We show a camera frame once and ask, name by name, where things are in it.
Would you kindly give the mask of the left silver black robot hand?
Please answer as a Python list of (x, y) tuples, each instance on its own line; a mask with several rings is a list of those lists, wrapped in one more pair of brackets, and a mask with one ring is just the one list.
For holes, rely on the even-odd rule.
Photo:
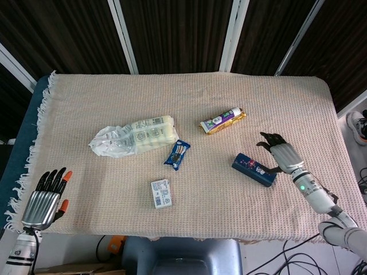
[(40, 177), (22, 216), (24, 227), (46, 230), (67, 212), (69, 200), (62, 199), (62, 195), (72, 175), (72, 171), (63, 167), (47, 171)]

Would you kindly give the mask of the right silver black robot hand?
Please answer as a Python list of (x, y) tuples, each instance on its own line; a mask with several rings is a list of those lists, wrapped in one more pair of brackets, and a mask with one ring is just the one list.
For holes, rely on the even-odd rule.
[(265, 167), (265, 171), (273, 174), (284, 172), (292, 174), (297, 169), (302, 169), (304, 165), (303, 159), (296, 152), (294, 147), (285, 141), (285, 139), (277, 133), (260, 132), (266, 142), (258, 142), (258, 147), (264, 147), (277, 162), (275, 168)]

